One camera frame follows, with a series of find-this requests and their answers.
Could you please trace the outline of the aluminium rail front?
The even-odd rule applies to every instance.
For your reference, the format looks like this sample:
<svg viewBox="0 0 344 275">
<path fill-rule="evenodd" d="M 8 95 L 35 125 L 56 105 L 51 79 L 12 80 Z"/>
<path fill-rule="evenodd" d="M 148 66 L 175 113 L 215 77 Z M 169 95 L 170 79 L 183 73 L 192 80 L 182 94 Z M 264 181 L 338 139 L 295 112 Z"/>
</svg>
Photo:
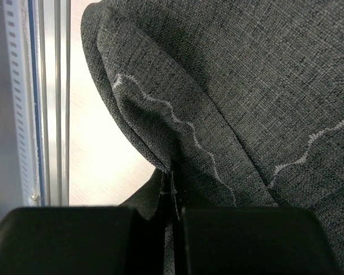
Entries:
<svg viewBox="0 0 344 275">
<path fill-rule="evenodd" d="M 29 1 L 41 206 L 69 205 L 71 2 Z"/>
</svg>

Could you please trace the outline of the grey cloth napkin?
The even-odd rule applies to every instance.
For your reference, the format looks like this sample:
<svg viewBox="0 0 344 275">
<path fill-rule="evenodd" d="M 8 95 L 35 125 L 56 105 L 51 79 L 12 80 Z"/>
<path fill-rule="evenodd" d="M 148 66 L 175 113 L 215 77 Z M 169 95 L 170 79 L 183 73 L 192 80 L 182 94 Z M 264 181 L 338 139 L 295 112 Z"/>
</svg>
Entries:
<svg viewBox="0 0 344 275">
<path fill-rule="evenodd" d="M 92 79 L 157 169 L 218 206 L 296 206 L 344 274 L 344 1 L 100 1 Z"/>
</svg>

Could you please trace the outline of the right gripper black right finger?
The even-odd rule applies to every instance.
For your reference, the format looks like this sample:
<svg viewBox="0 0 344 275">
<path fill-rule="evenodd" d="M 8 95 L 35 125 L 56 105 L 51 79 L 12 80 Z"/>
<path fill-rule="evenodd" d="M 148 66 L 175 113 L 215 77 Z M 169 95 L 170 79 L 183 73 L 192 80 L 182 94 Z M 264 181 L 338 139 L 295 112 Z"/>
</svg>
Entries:
<svg viewBox="0 0 344 275">
<path fill-rule="evenodd" d="M 172 171 L 170 174 L 170 194 L 175 274 L 188 274 L 185 224 L 183 221 L 183 209 L 187 205 L 186 189 L 183 187 L 183 178 L 177 171 Z"/>
</svg>

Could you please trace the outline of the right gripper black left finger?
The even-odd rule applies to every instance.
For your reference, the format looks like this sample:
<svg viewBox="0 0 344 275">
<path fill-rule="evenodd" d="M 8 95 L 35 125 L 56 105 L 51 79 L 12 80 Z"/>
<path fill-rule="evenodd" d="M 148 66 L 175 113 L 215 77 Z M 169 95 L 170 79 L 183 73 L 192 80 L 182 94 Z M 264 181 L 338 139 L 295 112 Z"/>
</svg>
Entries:
<svg viewBox="0 0 344 275">
<path fill-rule="evenodd" d="M 129 213 L 123 237 L 123 274 L 163 274 L 168 175 L 156 169 L 122 206 Z"/>
</svg>

